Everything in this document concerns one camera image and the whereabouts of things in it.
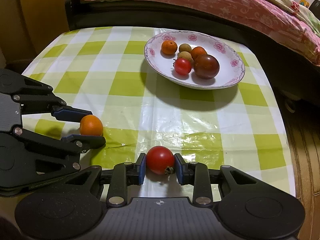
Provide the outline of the small orange mandarin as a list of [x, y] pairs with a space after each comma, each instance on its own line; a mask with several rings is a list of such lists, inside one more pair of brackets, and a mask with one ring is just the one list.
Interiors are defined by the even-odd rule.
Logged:
[[197, 46], [192, 49], [191, 56], [194, 61], [201, 55], [207, 55], [207, 52], [205, 51], [205, 49], [203, 47]]
[[173, 40], [165, 40], [161, 45], [161, 52], [165, 55], [174, 55], [177, 51], [177, 44]]
[[103, 123], [95, 115], [84, 116], [80, 121], [80, 134], [89, 136], [102, 136]]

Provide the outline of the red cherry tomato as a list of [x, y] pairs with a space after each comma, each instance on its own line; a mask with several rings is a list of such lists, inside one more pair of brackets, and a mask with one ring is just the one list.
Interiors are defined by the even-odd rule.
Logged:
[[146, 166], [158, 175], [173, 174], [175, 157], [171, 150], [164, 146], [154, 146], [147, 152]]
[[184, 58], [176, 59], [173, 63], [173, 67], [175, 72], [182, 76], [188, 75], [192, 69], [190, 61]]

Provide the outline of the dark purple tomato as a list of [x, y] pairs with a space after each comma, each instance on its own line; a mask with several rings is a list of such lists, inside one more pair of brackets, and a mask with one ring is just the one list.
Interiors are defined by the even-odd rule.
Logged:
[[212, 79], [220, 71], [220, 64], [212, 55], [200, 55], [195, 60], [194, 72], [201, 79]]

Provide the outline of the tan longan fruit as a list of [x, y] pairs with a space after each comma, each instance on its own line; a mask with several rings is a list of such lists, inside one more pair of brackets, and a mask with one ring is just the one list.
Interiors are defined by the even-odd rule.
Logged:
[[182, 58], [182, 59], [186, 59], [190, 62], [191, 66], [194, 65], [194, 60], [191, 56], [191, 53], [187, 52], [187, 51], [182, 51], [182, 52], [179, 52], [178, 53], [178, 56], [177, 56], [178, 59]]
[[187, 44], [187, 43], [181, 44], [178, 49], [179, 49], [180, 53], [184, 52], [184, 51], [186, 51], [188, 53], [191, 53], [191, 51], [192, 51], [191, 46], [189, 44]]

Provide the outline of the green checked tablecloth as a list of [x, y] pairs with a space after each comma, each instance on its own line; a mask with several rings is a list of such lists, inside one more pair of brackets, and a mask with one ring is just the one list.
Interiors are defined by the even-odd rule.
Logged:
[[295, 194], [287, 136], [268, 79], [255, 55], [230, 42], [245, 64], [244, 79], [219, 90], [194, 90], [158, 75], [144, 59], [160, 29], [102, 27], [58, 36], [24, 71], [53, 87], [68, 105], [104, 126], [106, 146], [81, 167], [112, 168], [157, 145], [217, 169], [232, 165]]

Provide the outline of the wooden desk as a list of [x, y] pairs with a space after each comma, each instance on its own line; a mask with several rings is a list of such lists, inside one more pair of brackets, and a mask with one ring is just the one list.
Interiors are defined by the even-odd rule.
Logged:
[[30, 62], [68, 30], [65, 0], [1, 0], [1, 50], [7, 63]]

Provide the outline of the colourful floral quilt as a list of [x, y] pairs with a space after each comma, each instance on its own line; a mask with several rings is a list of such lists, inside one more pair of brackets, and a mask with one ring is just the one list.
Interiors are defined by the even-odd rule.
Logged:
[[307, 7], [297, 3], [294, 0], [267, 1], [292, 14], [300, 21], [303, 21], [317, 36], [319, 36], [319, 19]]

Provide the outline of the yellow cartoon box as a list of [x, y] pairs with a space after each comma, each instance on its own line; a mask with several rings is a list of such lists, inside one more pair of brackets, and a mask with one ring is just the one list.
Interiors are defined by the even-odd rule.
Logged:
[[306, 8], [308, 8], [310, 6], [310, 3], [307, 0], [300, 0], [299, 4], [303, 5]]

